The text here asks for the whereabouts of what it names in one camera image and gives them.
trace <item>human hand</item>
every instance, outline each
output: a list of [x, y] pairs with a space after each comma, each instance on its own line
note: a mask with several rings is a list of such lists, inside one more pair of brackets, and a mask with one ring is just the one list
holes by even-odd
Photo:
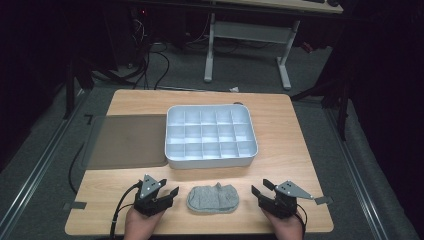
[[124, 240], [149, 239], [165, 211], [147, 217], [131, 207], [125, 218]]
[[302, 240], [303, 239], [303, 228], [300, 219], [296, 216], [289, 218], [280, 219], [271, 213], [262, 209], [262, 212], [271, 222], [275, 236], [278, 240]]

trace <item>white metal stand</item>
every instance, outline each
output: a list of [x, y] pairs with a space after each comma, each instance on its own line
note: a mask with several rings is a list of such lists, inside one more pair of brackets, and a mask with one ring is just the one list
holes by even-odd
[[289, 56], [293, 40], [296, 37], [300, 21], [295, 21], [292, 28], [271, 27], [264, 25], [244, 24], [235, 22], [215, 21], [215, 14], [211, 14], [209, 48], [206, 57], [205, 82], [212, 81], [213, 72], [213, 43], [215, 37], [233, 38], [249, 41], [272, 42], [285, 44], [281, 57], [277, 58], [283, 88], [291, 89], [286, 69], [286, 60]]

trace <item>table surface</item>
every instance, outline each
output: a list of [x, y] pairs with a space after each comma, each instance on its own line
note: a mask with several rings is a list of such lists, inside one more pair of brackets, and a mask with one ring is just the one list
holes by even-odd
[[234, 3], [253, 5], [261, 7], [285, 8], [292, 10], [311, 11], [319, 13], [343, 13], [343, 8], [330, 6], [327, 1], [325, 3], [316, 3], [303, 0], [215, 0], [222, 3]]
[[[184, 91], [118, 90], [108, 115], [166, 114], [174, 105], [243, 103], [250, 111], [258, 142], [258, 154], [248, 167], [175, 170], [168, 165], [155, 168], [87, 170], [76, 202], [85, 209], [72, 209], [65, 231], [70, 235], [108, 234], [115, 208], [123, 193], [144, 174], [156, 180], [167, 179], [160, 190], [168, 194], [179, 186], [173, 207], [163, 216], [155, 234], [254, 234], [272, 233], [258, 207], [251, 185], [264, 195], [274, 192], [262, 185], [264, 178], [274, 184], [291, 180], [314, 197], [323, 196], [314, 166], [290, 98], [283, 94], [218, 93]], [[229, 214], [199, 214], [186, 206], [189, 191], [195, 186], [233, 185], [239, 194], [238, 208]], [[135, 190], [123, 205], [134, 201]], [[330, 232], [333, 222], [328, 207], [313, 200], [298, 199], [308, 214], [307, 232]], [[118, 218], [116, 232], [123, 234], [125, 213]]]

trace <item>black cable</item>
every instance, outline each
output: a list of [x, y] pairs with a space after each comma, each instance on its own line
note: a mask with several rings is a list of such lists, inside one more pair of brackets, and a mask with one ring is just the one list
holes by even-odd
[[145, 76], [147, 74], [147, 68], [149, 67], [149, 53], [147, 53], [147, 62], [146, 60], [143, 58], [143, 64], [145, 66], [143, 73], [140, 75], [140, 77], [135, 81], [134, 85], [133, 85], [133, 89], [136, 89], [138, 86], [138, 83], [140, 82], [140, 80], [143, 78], [143, 76]]
[[124, 209], [124, 208], [126, 208], [126, 207], [129, 207], [129, 206], [132, 206], [132, 205], [134, 205], [134, 203], [130, 203], [130, 204], [127, 204], [127, 205], [125, 205], [125, 206], [122, 206], [122, 207], [119, 209], [119, 211], [118, 211], [118, 212], [120, 212], [122, 209]]
[[294, 214], [294, 216], [299, 220], [300, 224], [302, 225], [303, 238], [305, 238], [306, 224], [308, 224], [308, 214], [306, 214], [306, 211], [302, 206], [300, 206], [299, 204], [297, 204], [297, 206], [300, 207], [300, 209], [302, 209], [303, 213], [305, 214], [305, 221], [303, 221], [297, 213]]
[[78, 155], [80, 154], [83, 147], [84, 147], [84, 143], [82, 143], [81, 147], [78, 149], [78, 152], [75, 154], [74, 159], [72, 160], [71, 166], [69, 167], [69, 171], [68, 171], [68, 183], [72, 191], [75, 193], [75, 195], [78, 193], [78, 191], [75, 189], [74, 185], [72, 184], [72, 168], [74, 167], [75, 161], [77, 160]]
[[124, 193], [124, 195], [122, 195], [121, 200], [119, 200], [118, 206], [116, 206], [115, 214], [113, 214], [112, 224], [110, 225], [109, 238], [111, 240], [114, 240], [115, 237], [116, 237], [115, 236], [115, 228], [116, 228], [116, 222], [118, 221], [119, 211], [121, 211], [122, 208], [129, 206], [129, 205], [125, 205], [124, 207], [121, 208], [122, 202], [124, 201], [124, 199], [128, 195], [128, 193], [130, 193], [134, 188], [140, 188], [141, 184], [142, 184], [142, 181], [139, 181], [138, 183], [132, 185], [130, 188], [128, 188], [128, 190]]
[[[150, 53], [147, 53], [147, 66], [149, 66], [150, 64]], [[143, 89], [144, 90], [149, 90], [149, 81], [147, 80], [147, 69], [146, 72], [144, 74], [144, 84], [143, 84]]]
[[162, 57], [164, 57], [165, 60], [166, 60], [166, 62], [167, 62], [167, 64], [168, 64], [168, 66], [166, 67], [166, 70], [163, 73], [163, 75], [157, 80], [157, 82], [156, 82], [155, 87], [153, 88], [153, 90], [156, 90], [157, 89], [157, 87], [159, 85], [159, 82], [162, 81], [163, 77], [165, 77], [165, 75], [168, 73], [168, 70], [169, 70], [169, 59], [165, 55], [163, 55], [162, 53], [159, 53], [159, 52], [155, 52], [155, 53], [161, 55]]

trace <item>white plastic tray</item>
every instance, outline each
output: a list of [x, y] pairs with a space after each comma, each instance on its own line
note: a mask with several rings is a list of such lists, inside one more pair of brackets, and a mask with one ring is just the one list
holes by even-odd
[[248, 166], [258, 152], [249, 110], [240, 104], [168, 110], [165, 155], [175, 169]]

